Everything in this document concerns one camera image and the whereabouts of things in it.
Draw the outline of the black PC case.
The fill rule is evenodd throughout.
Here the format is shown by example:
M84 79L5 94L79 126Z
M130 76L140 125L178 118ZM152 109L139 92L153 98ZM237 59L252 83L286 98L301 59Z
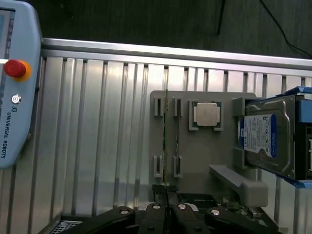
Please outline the black PC case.
M228 202L230 199L224 197L221 201ZM266 215L263 213L261 208L250 208L249 211L244 212L245 214L252 214L253 217L260 217L260 215ZM51 230L50 234L80 234L80 223L84 222L89 218L85 217L62 217L60 222L55 225L55 227Z

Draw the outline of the grey plastic parts rack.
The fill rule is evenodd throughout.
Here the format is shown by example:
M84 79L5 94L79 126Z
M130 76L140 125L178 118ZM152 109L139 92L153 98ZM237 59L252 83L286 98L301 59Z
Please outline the grey plastic parts rack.
M165 91L150 95L149 183L163 182L163 129ZM236 192L248 207L268 205L268 186L255 178L239 147L238 119L253 93L168 91L167 185L181 193L206 193L216 188L221 194ZM192 102L215 102L221 106L216 127L195 127Z

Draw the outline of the blue label hard disk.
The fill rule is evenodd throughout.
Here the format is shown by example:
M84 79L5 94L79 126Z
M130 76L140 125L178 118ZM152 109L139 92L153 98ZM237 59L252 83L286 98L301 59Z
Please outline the blue label hard disk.
M248 164L294 179L295 96L253 100L239 120L239 147Z

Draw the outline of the silver CPU chip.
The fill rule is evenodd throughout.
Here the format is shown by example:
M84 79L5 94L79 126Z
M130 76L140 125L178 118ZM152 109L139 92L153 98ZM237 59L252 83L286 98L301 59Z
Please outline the silver CPU chip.
M221 122L221 106L215 102L192 102L195 127L216 127Z

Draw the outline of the light blue teach pendant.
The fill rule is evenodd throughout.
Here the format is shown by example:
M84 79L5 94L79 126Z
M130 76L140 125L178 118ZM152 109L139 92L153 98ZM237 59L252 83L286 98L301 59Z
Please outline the light blue teach pendant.
M0 0L0 169L16 163L29 135L41 42L32 5Z

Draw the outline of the blue disk caddy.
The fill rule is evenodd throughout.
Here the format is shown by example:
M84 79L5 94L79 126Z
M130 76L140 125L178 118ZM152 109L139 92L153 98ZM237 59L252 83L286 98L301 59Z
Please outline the blue disk caddy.
M284 180L297 188L312 190L312 99L306 99L305 94L312 95L312 88L297 86L276 97L294 97L294 178L287 176Z

